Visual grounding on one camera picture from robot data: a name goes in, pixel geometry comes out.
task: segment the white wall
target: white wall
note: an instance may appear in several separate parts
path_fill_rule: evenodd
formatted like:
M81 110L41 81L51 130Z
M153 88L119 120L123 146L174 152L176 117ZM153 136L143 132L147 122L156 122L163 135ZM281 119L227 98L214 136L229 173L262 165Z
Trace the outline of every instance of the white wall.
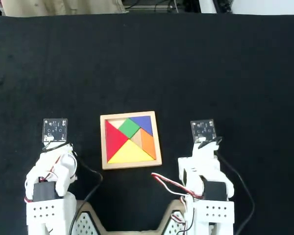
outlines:
M234 14L294 15L294 0L234 0Z

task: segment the red triangle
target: red triangle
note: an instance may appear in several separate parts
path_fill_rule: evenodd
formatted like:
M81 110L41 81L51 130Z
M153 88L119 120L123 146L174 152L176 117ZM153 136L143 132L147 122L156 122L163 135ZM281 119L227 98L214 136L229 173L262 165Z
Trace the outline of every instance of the red triangle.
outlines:
M107 162L123 146L123 144L125 144L127 140L128 137L126 135L106 121Z

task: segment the wooden frame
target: wooden frame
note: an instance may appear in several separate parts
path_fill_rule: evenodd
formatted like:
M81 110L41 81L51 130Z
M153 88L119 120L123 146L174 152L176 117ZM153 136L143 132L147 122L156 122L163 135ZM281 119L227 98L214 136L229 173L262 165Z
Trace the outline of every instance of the wooden frame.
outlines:
M111 120L111 119L123 119L123 118L142 117L142 116L150 116L151 127L152 127L152 131L153 131L153 140L154 140L154 146L155 146L156 159L153 161L145 161L145 162L108 163L107 162L107 152L106 152L107 150L106 150L105 121ZM101 131L102 169L143 167L143 166L154 166L154 165L161 165L162 164L157 123L156 123L156 116L155 116L154 111L126 113L126 114L101 115L100 116L100 131Z

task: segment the black cable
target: black cable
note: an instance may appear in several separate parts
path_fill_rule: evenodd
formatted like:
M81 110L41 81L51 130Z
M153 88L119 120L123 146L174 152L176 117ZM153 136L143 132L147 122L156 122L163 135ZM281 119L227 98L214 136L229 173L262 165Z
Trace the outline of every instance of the black cable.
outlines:
M212 142L217 142L217 145L222 141L222 137L215 137L213 138L212 140L209 140L209 141L204 141L202 142L199 146L198 146L198 149L206 146L207 144L209 143L212 143Z
M193 218L192 218L192 223L191 225L189 226L188 229L185 229L185 230L180 230L176 233L176 235L178 235L179 233L184 233L184 232L187 232L189 229L192 228L193 224L194 224L194 216L195 216L195 208L193 208Z
M228 163L225 158L216 151L216 156L218 157L218 159L220 159L230 170L232 170L235 174L237 174L237 176L240 178L240 181L242 182L242 185L246 191L246 193L249 196L249 199L251 201L252 204L252 209L251 212L249 213L248 217L243 221L243 223L239 226L239 228L237 229L235 235L239 235L241 233L241 231L244 229L245 225L250 221L251 217L253 216L254 212L255 212L255 201L247 187L247 185L245 184L243 178L241 177L241 175L239 174L239 172L233 167L231 166L230 163Z
M156 12L157 6L158 6L159 4L164 3L165 1L169 1L169 0L161 0L161 1L157 2L157 3L155 4L154 12Z
M100 184L101 184L101 182L102 182L102 180L103 180L103 177L102 177L102 175L101 175L99 172L97 172L97 171L95 171L95 170L89 168L89 167L88 167L88 166L82 161L81 158L78 158L78 157L77 157L77 154L76 154L74 151L72 151L72 153L73 153L73 155L75 156L75 158L81 163L81 165L82 165L84 168L86 168L87 170L89 170L89 171L91 171L91 172L93 172L93 173L95 173L95 174L97 174L97 175L99 176L99 182L98 182L98 184L96 184L96 186L95 186L95 187L94 187L94 188L88 193L88 195L87 195L87 196L85 197L85 199L83 200L83 203L82 203L82 204L80 205L80 207L76 210L75 215L74 215L74 217L73 217L73 219L72 219L72 222L71 222L71 225L70 225L69 235L72 235L74 222L76 221L77 216L78 216L78 214L80 213L81 209L83 208L83 206L85 205L85 203L86 203L86 202L92 197L92 195L96 192L97 188L100 186Z
M67 142L64 142L64 143L62 143L62 144L60 144L60 145L58 145L58 146L56 146L56 147L48 148L48 146L49 146L52 142L53 142L53 141L50 141L45 147L43 147L43 150L42 150L43 153L47 153L47 152L53 151L53 150L55 150L55 149L57 149L57 148L61 148L61 147L63 147L63 146L65 146L65 145L68 144Z
M167 12L171 13L171 3L173 2L173 0L170 0L168 2L168 7L167 7Z
M136 6L141 0L137 0L133 5L129 6L129 7L126 7L126 9L130 9L134 6Z
M83 208L83 206L85 205L85 203L89 200L89 198L91 198L91 196L96 192L97 188L100 186L102 182L102 178L100 180L100 182L89 192L89 194L85 197L82 205L80 205L80 207L78 208L78 210L75 212L75 215L73 217L73 220L71 222L71 225L70 225L70 230L69 230L69 235L72 235L72 231L73 231L73 226L74 226L74 222L76 221L77 219L77 216L78 214L80 213L81 209Z

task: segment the black tablecloth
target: black tablecloth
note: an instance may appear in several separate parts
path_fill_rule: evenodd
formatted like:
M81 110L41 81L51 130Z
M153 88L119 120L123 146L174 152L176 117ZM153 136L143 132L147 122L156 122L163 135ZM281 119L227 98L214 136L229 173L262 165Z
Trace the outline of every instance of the black tablecloth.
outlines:
M163 165L102 171L99 116L150 110ZM90 202L109 231L158 227L176 197L150 173L178 180L190 120L213 118L256 202L243 234L294 234L294 16L0 17L0 234L26 234L24 180L43 118L68 118L77 153L102 171ZM240 224L251 205L221 167ZM78 176L70 190L83 199L96 178Z

